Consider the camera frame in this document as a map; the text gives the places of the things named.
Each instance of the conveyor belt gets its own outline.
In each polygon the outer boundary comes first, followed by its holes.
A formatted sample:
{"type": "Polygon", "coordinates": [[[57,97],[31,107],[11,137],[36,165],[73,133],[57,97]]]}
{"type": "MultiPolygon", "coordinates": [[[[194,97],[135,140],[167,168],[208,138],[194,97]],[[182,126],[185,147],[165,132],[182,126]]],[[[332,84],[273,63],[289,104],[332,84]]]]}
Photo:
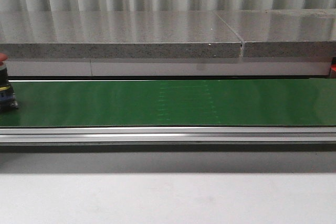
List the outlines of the conveyor belt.
{"type": "Polygon", "coordinates": [[[2,127],[333,126],[336,80],[13,82],[2,127]]]}

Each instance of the green conveyor belt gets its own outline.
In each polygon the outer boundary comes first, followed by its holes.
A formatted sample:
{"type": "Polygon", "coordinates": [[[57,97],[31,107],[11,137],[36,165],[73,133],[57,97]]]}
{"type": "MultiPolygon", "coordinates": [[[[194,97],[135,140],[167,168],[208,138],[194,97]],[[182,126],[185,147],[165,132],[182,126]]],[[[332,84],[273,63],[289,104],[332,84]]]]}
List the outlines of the green conveyor belt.
{"type": "Polygon", "coordinates": [[[0,126],[336,125],[336,79],[12,84],[0,126]]]}

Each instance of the granite slab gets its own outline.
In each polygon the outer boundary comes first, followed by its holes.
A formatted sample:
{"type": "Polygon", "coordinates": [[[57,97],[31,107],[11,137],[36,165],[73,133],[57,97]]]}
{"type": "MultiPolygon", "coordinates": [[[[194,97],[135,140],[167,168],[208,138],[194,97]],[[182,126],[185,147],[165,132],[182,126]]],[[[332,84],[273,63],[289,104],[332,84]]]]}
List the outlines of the granite slab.
{"type": "Polygon", "coordinates": [[[241,41],[214,12],[3,12],[12,59],[238,58],[241,41]]]}
{"type": "Polygon", "coordinates": [[[336,57],[336,9],[216,11],[243,57],[336,57]]]}

